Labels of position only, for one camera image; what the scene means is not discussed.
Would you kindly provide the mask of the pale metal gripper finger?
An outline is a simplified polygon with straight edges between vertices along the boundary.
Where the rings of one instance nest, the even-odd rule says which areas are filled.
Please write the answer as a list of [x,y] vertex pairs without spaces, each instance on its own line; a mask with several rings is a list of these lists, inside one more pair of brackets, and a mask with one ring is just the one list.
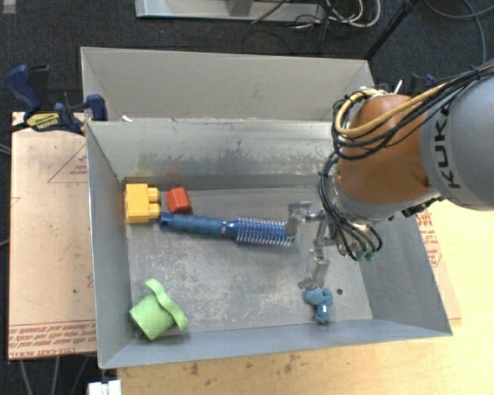
[[324,287],[329,269],[329,260],[321,248],[313,248],[308,255],[305,277],[298,283],[302,290],[314,290]]
[[287,237],[295,237],[300,224],[304,222],[315,222],[324,219],[322,211],[312,211],[311,201],[299,201],[287,206]]

